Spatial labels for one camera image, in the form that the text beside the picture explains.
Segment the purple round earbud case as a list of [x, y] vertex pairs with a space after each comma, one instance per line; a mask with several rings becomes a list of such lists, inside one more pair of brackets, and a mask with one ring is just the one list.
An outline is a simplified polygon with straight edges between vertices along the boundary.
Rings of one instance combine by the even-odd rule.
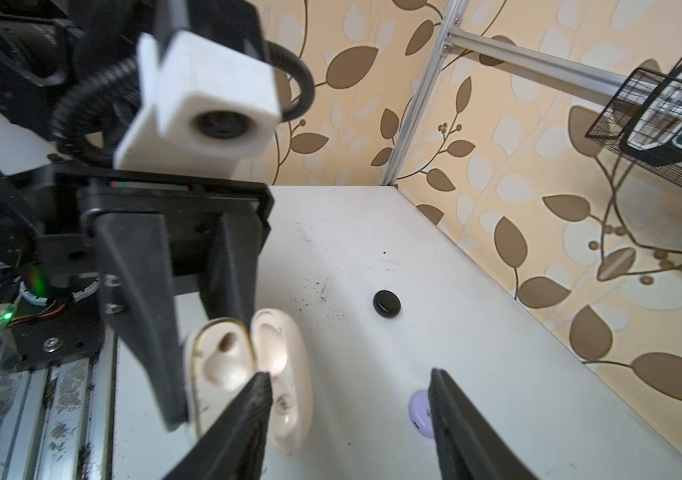
[[408, 414], [411, 424], [420, 435], [428, 439], [435, 437], [427, 390], [419, 390], [411, 396], [408, 403]]

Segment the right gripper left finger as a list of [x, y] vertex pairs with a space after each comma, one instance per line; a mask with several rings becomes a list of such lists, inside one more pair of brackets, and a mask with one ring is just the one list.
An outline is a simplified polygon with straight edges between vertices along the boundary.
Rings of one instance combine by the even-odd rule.
[[165, 479], [260, 478], [272, 404], [270, 375], [258, 372]]

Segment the black round earbud case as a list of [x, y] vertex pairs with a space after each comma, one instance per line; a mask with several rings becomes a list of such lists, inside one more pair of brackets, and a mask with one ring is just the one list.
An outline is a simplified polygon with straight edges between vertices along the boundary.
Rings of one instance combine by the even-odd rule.
[[399, 297], [389, 290], [379, 290], [373, 296], [375, 311], [384, 318], [395, 318], [402, 309]]

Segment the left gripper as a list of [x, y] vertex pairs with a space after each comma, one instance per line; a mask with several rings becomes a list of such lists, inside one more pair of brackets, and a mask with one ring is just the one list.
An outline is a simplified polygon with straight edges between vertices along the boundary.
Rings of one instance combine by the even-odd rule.
[[30, 288], [95, 276], [102, 319], [144, 368], [165, 427], [189, 410], [174, 303], [200, 288], [210, 320], [249, 327], [270, 232], [267, 185], [48, 164], [0, 171], [0, 261]]

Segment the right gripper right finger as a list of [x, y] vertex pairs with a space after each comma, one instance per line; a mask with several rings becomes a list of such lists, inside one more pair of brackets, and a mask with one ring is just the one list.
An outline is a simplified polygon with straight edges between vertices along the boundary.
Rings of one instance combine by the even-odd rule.
[[432, 370], [428, 396], [442, 479], [535, 477], [446, 370]]

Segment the beige earbud case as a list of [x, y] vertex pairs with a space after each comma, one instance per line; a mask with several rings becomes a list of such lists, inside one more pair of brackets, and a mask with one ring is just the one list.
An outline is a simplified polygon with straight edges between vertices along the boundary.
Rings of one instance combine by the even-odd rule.
[[313, 423], [309, 355], [294, 319], [258, 310], [245, 327], [222, 318], [202, 327], [185, 347], [192, 435], [199, 440], [257, 373], [271, 378], [268, 441], [285, 455], [299, 451]]

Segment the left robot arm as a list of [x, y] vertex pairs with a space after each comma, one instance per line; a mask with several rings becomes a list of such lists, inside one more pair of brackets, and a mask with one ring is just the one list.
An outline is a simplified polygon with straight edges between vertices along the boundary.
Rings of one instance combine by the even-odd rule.
[[169, 429], [191, 418], [175, 282], [251, 319], [274, 200], [233, 175], [315, 95], [247, 1], [0, 1], [0, 112], [64, 155], [0, 170], [0, 262], [51, 299], [97, 276]]

